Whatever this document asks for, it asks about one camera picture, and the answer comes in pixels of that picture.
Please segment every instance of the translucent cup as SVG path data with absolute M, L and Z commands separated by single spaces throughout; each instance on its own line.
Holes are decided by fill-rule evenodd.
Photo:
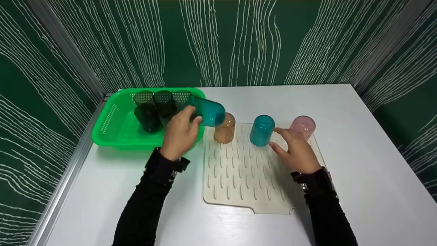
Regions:
M 137 106 L 140 106 L 143 103 L 153 103 L 153 92 L 140 91 L 134 95 L 133 100 Z
M 215 127 L 214 139 L 221 144 L 228 144 L 234 139 L 235 118 L 230 113 L 225 113 L 225 120 Z
M 274 120 L 268 115 L 260 115 L 255 118 L 250 131 L 249 139 L 257 147 L 264 147 L 270 142 L 270 137 L 275 127 Z
M 201 125 L 216 127 L 225 120 L 225 108 L 218 102 L 191 95 L 188 104 L 196 107 L 193 118 L 202 116 Z
M 301 134 L 302 137 L 308 141 L 316 130 L 316 123 L 310 117 L 302 115 L 293 120 L 290 129 Z
M 161 121 L 153 103 L 140 104 L 135 108 L 134 114 L 144 131 L 154 133 L 160 129 Z
M 173 98 L 173 93 L 167 90 L 158 91 L 153 95 L 158 115 L 161 119 L 161 124 L 164 129 L 167 128 L 171 118 L 177 113 L 176 102 Z
M 179 91 L 173 93 L 173 99 L 176 103 L 177 113 L 179 113 L 186 106 L 189 105 L 189 100 L 190 100 L 191 96 L 192 96 L 191 92 L 189 92 L 187 90 L 179 90 Z

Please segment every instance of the black sleeve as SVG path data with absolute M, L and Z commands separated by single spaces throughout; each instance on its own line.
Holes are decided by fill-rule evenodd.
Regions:
M 306 194 L 305 198 L 311 214 L 317 246 L 358 245 L 335 192 L 316 196 Z
M 118 220 L 113 246 L 155 244 L 161 210 L 172 184 L 173 181 L 166 185 L 156 183 L 146 172 L 143 174 Z

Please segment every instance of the hand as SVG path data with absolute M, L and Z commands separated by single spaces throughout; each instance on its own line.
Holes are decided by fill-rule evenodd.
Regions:
M 173 116 L 167 125 L 161 155 L 171 161 L 176 161 L 193 147 L 202 117 L 196 117 L 190 126 L 190 117 L 196 108 L 187 106 Z
M 278 127 L 274 128 L 273 131 L 284 138 L 288 145 L 288 151 L 283 150 L 274 142 L 270 142 L 269 145 L 290 170 L 311 174 L 322 168 L 311 145 L 301 135 L 291 129 Z

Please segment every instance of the green basket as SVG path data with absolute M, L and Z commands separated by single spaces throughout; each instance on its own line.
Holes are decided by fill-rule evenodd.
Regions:
M 171 92 L 187 90 L 195 96 L 205 98 L 205 94 L 197 88 L 130 88 L 119 90 L 108 99 L 94 125 L 91 133 L 94 143 L 121 150 L 152 150 L 154 147 L 162 145 L 164 130 L 147 133 L 141 128 L 134 115 L 136 105 L 133 97 L 136 93 L 144 90 L 153 93 L 161 90 Z M 199 126 L 196 143 L 202 139 L 204 131 L 205 126 Z

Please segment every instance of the table surface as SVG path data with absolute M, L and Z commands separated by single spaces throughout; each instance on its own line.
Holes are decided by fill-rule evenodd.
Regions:
M 311 116 L 340 204 L 358 244 L 435 245 L 437 204 L 349 84 L 201 88 L 237 122 Z M 202 199 L 203 146 L 166 198 L 156 245 L 311 245 L 308 210 L 253 214 Z M 149 152 L 91 147 L 48 246 L 108 246 Z

